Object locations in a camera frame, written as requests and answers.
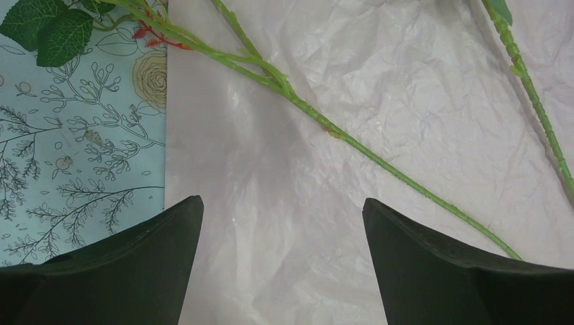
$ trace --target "crinkled white paper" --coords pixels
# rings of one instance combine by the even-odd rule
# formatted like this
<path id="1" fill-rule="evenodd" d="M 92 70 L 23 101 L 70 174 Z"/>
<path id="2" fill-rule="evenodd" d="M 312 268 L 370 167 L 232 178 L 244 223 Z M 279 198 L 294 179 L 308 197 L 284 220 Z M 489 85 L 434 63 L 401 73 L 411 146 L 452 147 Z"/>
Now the crinkled white paper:
<path id="1" fill-rule="evenodd" d="M 574 168 L 574 3 L 507 2 Z M 479 0 L 225 3 L 328 118 L 526 260 L 574 267 L 573 209 Z M 240 48 L 209 0 L 171 0 L 169 12 L 211 45 Z M 171 50 L 168 69 L 166 206 L 205 203 L 180 324 L 386 324 L 368 197 L 502 254 L 262 86 L 196 52 Z"/>

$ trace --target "red stamen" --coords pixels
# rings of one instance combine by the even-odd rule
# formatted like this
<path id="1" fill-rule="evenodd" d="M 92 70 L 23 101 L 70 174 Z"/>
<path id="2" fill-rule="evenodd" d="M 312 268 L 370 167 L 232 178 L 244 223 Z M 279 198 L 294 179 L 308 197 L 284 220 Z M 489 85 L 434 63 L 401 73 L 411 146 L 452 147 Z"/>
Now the red stamen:
<path id="1" fill-rule="evenodd" d="M 146 16 L 151 18 L 152 15 L 149 12 L 146 12 Z M 139 30 L 137 30 L 137 32 L 135 32 L 133 34 L 133 38 L 134 39 L 142 39 L 144 38 L 148 33 L 150 33 L 151 35 L 153 35 L 154 37 L 156 37 L 157 39 L 150 39 L 147 43 L 146 43 L 146 47 L 156 47 L 160 44 L 166 44 L 166 45 L 171 45 L 180 49 L 184 49 L 187 51 L 193 51 L 194 49 L 192 49 L 191 47 L 184 45 L 182 43 L 174 43 L 171 41 L 168 41 L 165 36 L 163 34 L 158 34 L 157 32 L 155 32 L 153 30 L 153 28 L 146 24 L 144 21 L 140 20 L 139 24 L 141 25 L 141 28 Z"/>

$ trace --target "artificial leaf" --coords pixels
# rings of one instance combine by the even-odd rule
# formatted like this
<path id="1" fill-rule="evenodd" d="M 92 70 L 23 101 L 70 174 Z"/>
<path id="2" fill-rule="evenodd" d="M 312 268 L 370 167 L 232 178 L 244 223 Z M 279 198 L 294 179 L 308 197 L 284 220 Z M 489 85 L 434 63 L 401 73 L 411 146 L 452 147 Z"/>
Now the artificial leaf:
<path id="1" fill-rule="evenodd" d="M 58 67 L 79 56 L 92 31 L 93 18 L 86 12 L 71 9 L 58 16 L 40 31 L 37 65 Z"/>
<path id="2" fill-rule="evenodd" d="M 116 7 L 116 5 L 113 3 L 105 3 L 105 2 L 98 3 L 95 2 L 94 0 L 81 0 L 81 3 L 84 6 L 84 8 L 97 14 L 105 14 L 106 12 L 111 12 Z"/>
<path id="3" fill-rule="evenodd" d="M 38 33 L 60 14 L 68 11 L 62 0 L 19 0 L 6 14 L 0 34 L 26 51 L 38 49 Z"/>
<path id="4" fill-rule="evenodd" d="M 501 17 L 512 26 L 512 13 L 506 5 L 506 0 L 486 0 L 486 2 L 494 9 L 494 11 L 501 15 Z"/>

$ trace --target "printed flower illustration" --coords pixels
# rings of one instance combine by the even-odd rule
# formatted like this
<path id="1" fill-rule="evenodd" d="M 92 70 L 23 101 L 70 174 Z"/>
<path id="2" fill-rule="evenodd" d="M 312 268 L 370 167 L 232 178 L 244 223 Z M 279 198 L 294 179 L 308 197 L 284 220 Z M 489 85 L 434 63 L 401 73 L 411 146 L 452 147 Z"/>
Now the printed flower illustration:
<path id="1" fill-rule="evenodd" d="M 135 61 L 133 85 L 136 94 L 151 107 L 165 113 L 167 96 L 167 57 L 163 51 L 151 51 Z"/>

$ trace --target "artificial flower stem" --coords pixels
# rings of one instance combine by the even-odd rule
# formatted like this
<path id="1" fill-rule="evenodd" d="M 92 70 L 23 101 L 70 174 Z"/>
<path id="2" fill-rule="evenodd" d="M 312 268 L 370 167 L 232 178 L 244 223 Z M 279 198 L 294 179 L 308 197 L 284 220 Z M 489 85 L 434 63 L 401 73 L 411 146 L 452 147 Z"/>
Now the artificial flower stem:
<path id="1" fill-rule="evenodd" d="M 558 139 L 552 130 L 550 119 L 548 118 L 548 115 L 546 115 L 546 110 L 540 102 L 540 98 L 538 97 L 538 93 L 536 92 L 532 78 L 530 77 L 528 69 L 526 68 L 526 64 L 520 55 L 520 49 L 514 42 L 514 37 L 512 36 L 510 27 L 507 21 L 501 15 L 499 15 L 492 8 L 492 6 L 488 4 L 487 0 L 483 0 L 483 5 L 485 6 L 490 19 L 492 20 L 494 27 L 500 36 L 500 41 L 506 48 L 506 53 L 512 60 L 512 66 L 510 69 L 518 78 L 520 78 L 528 98 L 532 103 L 532 107 L 538 116 L 538 120 L 542 125 L 542 129 L 546 134 L 546 139 L 548 140 L 550 148 L 552 149 L 552 153 L 554 154 L 554 159 L 558 165 L 558 171 L 562 175 L 562 180 L 566 185 L 567 197 L 574 198 L 574 179 L 572 178 L 572 174 L 570 173 L 570 169 L 568 168 L 568 164 L 566 163 L 562 149 L 560 149 Z"/>
<path id="2" fill-rule="evenodd" d="M 237 37 L 241 40 L 241 42 L 245 45 L 249 53 L 251 53 L 256 58 L 262 59 L 261 54 L 257 51 L 257 48 L 253 45 L 251 40 L 247 37 L 246 33 L 241 28 L 239 21 L 237 20 L 236 15 L 229 11 L 225 4 L 221 0 L 212 0 L 215 4 L 217 9 L 221 12 L 227 23 L 231 26 L 231 28 L 237 34 Z M 371 151 L 371 149 L 367 148 L 361 142 L 357 141 L 354 137 L 350 136 L 347 132 L 342 130 L 339 126 L 334 124 L 333 122 L 329 121 L 329 119 L 317 111 L 313 106 L 309 105 L 306 101 L 302 100 L 299 96 L 297 96 L 292 87 L 288 83 L 287 80 L 280 80 L 280 84 L 288 85 L 287 92 L 282 92 L 281 94 L 293 103 L 297 108 L 302 110 L 307 116 L 311 117 L 314 121 L 319 123 L 323 128 L 325 128 L 330 135 L 335 137 L 336 139 L 341 139 L 347 142 L 351 147 L 355 148 L 357 151 L 361 152 L 363 155 L 367 156 L 370 160 L 375 162 L 377 165 L 381 166 L 385 171 L 388 171 L 391 175 L 395 176 L 397 179 L 402 181 L 403 183 L 407 184 L 409 187 L 413 188 L 415 191 L 422 194 L 424 197 L 428 198 L 429 200 L 433 201 L 446 211 L 449 211 L 457 218 L 461 219 L 474 229 L 478 230 L 496 245 L 498 245 L 509 257 L 517 260 L 522 260 L 520 255 L 518 255 L 508 244 L 506 244 L 500 237 L 496 236 L 493 232 L 491 232 L 488 228 L 484 225 L 480 224 L 477 220 L 472 218 L 470 215 L 467 215 L 463 211 L 461 211 L 458 207 L 448 203 L 444 199 L 440 198 L 436 194 L 432 193 L 431 191 L 427 190 L 424 186 L 420 185 L 406 174 L 402 173 L 399 169 L 394 167 L 393 165 L 389 164 L 379 155 Z"/>
<path id="3" fill-rule="evenodd" d="M 118 18 L 118 20 L 111 20 L 112 21 L 112 25 L 111 26 L 106 26 L 100 22 L 98 22 L 97 20 L 94 20 L 96 23 L 98 23 L 100 27 L 96 27 L 94 26 L 93 28 L 96 30 L 100 30 L 102 32 L 111 32 L 112 30 L 118 28 L 118 26 L 120 26 L 121 23 L 123 22 L 132 22 L 134 21 L 134 17 L 133 15 L 125 15 L 125 16 L 121 16 L 120 18 Z"/>
<path id="4" fill-rule="evenodd" d="M 234 69 L 240 74 L 243 74 L 244 76 L 280 94 L 281 96 L 289 100 L 291 103 L 293 103 L 301 111 L 303 111 L 307 116 L 311 117 L 315 122 L 317 122 L 319 125 L 325 128 L 330 135 L 347 142 L 350 146 L 352 146 L 353 148 L 361 152 L 363 155 L 374 161 L 377 165 L 381 166 L 384 170 L 391 173 L 393 176 L 401 180 L 403 183 L 413 188 L 415 191 L 421 193 L 423 196 L 427 197 L 440 207 L 449 211 L 450 213 L 452 213 L 453 215 L 455 215 L 468 225 L 472 226 L 474 229 L 478 230 L 480 233 L 482 233 L 484 236 L 486 236 L 488 239 L 490 239 L 492 242 L 498 245 L 509 257 L 513 259 L 522 260 L 520 256 L 514 250 L 512 250 L 512 248 L 510 248 L 502 239 L 496 236 L 493 232 L 488 230 L 488 228 L 486 228 L 484 225 L 481 225 L 478 221 L 476 221 L 466 213 L 462 212 L 459 208 L 446 202 L 444 199 L 438 197 L 431 191 L 427 190 L 424 186 L 410 179 L 406 174 L 402 173 L 397 168 L 389 164 L 379 155 L 375 154 L 373 151 L 368 149 L 361 142 L 357 141 L 354 137 L 350 136 L 347 132 L 343 131 L 339 126 L 329 121 L 328 118 L 326 118 L 323 114 L 317 111 L 313 106 L 309 105 L 306 101 L 302 100 L 299 96 L 295 94 L 293 88 L 291 87 L 291 84 L 287 81 L 286 76 L 281 72 L 279 72 L 279 70 L 269 62 L 266 62 L 265 60 L 259 59 L 254 56 L 247 58 L 247 60 L 246 58 L 241 58 L 241 60 L 245 61 L 245 63 L 251 63 L 263 67 L 271 67 L 273 71 L 272 72 L 273 78 L 277 82 L 275 80 L 270 80 L 269 77 L 263 77 L 261 75 L 251 72 L 250 70 L 243 68 L 242 66 L 239 66 L 238 64 L 232 61 L 233 59 L 238 59 L 233 54 L 222 53 L 209 47 L 208 45 L 205 45 L 205 43 L 203 42 L 198 43 L 191 40 L 190 35 L 192 35 L 192 33 L 188 31 L 186 31 L 185 33 L 176 32 L 176 30 L 181 30 L 182 29 L 181 27 L 173 26 L 172 24 L 167 23 L 166 20 L 162 20 L 162 23 L 154 21 L 151 17 L 148 17 L 147 15 L 139 11 L 137 8 L 134 8 L 129 3 L 126 3 L 126 1 L 130 0 L 100 0 L 100 1 L 116 3 L 125 7 L 137 19 L 144 21 L 146 24 L 150 25 L 153 28 L 156 28 L 158 31 L 162 32 L 166 36 L 176 39 L 179 42 L 183 43 L 184 45 L 194 48 L 200 53 L 203 53 L 204 55 L 218 61 L 219 63 L 222 63 L 227 67 Z M 222 2 L 219 2 L 219 5 L 225 7 L 225 5 Z"/>
<path id="5" fill-rule="evenodd" d="M 227 21 L 227 23 L 229 24 L 231 29 L 235 32 L 235 34 L 237 35 L 237 37 L 239 38 L 241 43 L 243 43 L 243 46 L 245 46 L 247 51 L 249 53 L 251 53 L 252 56 L 262 60 L 263 56 L 261 56 L 261 54 L 259 53 L 259 51 L 255 47 L 255 45 L 253 45 L 253 43 L 251 42 L 249 37 L 247 37 L 247 34 L 245 33 L 245 31 L 243 31 L 243 28 L 239 24 L 239 21 L 237 20 L 237 16 L 235 15 L 235 13 L 229 11 L 228 8 L 225 6 L 225 4 L 223 4 L 223 2 L 221 2 L 221 0 L 211 0 L 211 2 L 213 2 L 213 4 L 219 10 L 219 12 L 223 16 L 223 18 L 225 18 L 225 21 Z M 263 72 L 269 78 L 272 78 L 276 83 L 279 83 L 279 80 L 277 80 L 277 78 L 275 78 L 275 76 L 273 76 L 273 73 L 266 70 L 265 68 L 262 68 L 262 69 L 263 69 Z"/>
<path id="6" fill-rule="evenodd" d="M 340 127 L 329 121 L 324 115 L 319 113 L 313 106 L 309 105 L 307 102 L 301 100 L 298 97 L 288 98 L 295 106 L 301 109 L 306 115 L 310 116 L 313 120 L 317 121 L 322 127 L 327 129 L 331 135 L 337 139 L 341 139 L 347 142 L 351 147 L 355 148 L 363 155 L 367 156 L 370 160 L 374 161 L 377 165 L 381 166 L 385 171 L 391 173 L 397 179 L 407 184 L 409 187 L 413 188 L 415 191 L 421 193 L 424 197 L 433 201 L 446 211 L 449 211 L 455 215 L 458 219 L 461 219 L 474 229 L 478 230 L 496 245 L 498 245 L 509 257 L 517 260 L 522 260 L 521 257 L 502 239 L 500 239 L 496 234 L 491 232 L 484 225 L 480 224 L 478 221 L 473 219 L 471 216 L 462 212 L 458 207 L 446 202 L 444 199 L 438 197 L 436 194 L 427 190 L 424 186 L 420 185 L 406 174 L 402 173 L 399 169 L 389 164 L 379 155 L 375 154 L 371 149 L 364 146 L 361 142 L 357 141 L 354 137 L 350 136 L 347 132 L 343 131 Z"/>

